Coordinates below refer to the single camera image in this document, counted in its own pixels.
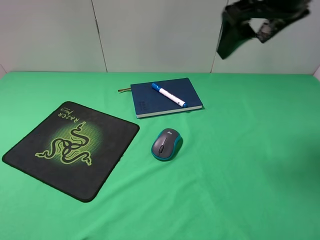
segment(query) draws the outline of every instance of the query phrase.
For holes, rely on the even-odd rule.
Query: black mouse pad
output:
[[[139,126],[67,101],[2,160],[82,201],[89,202],[116,166]]]

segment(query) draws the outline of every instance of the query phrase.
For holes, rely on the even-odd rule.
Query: razer logo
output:
[[[85,124],[86,122],[83,121],[78,126],[71,129],[69,139],[64,139],[62,137],[53,139],[50,143],[50,151],[45,150],[43,152],[37,152],[35,156],[45,159],[52,159],[55,156],[59,156],[59,159],[63,164],[72,164],[77,160],[81,160],[90,166],[92,164],[91,153],[82,150],[82,147],[87,146],[90,143],[90,138],[80,134]]]

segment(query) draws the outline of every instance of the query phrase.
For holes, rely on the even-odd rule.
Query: computer mouse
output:
[[[169,161],[175,154],[180,139],[180,133],[176,130],[172,128],[164,129],[151,147],[152,155],[160,161]]]

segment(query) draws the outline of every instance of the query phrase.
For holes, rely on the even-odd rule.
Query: marker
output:
[[[175,102],[176,104],[178,104],[180,107],[182,108],[186,108],[187,104],[186,102],[182,101],[181,99],[177,98],[176,96],[172,95],[170,92],[164,90],[163,88],[161,88],[159,85],[157,85],[156,83],[152,83],[152,88],[156,91],[158,91],[159,93],[161,93],[162,95],[166,96],[168,99],[170,99],[171,101]]]

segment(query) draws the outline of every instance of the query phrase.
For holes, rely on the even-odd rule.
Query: blue notebook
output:
[[[161,88],[186,102],[187,107],[180,107],[166,96],[154,90],[151,87],[152,83],[158,84]],[[191,111],[201,109],[203,107],[203,104],[189,78],[132,84],[131,92],[135,107],[135,114],[138,119]]]

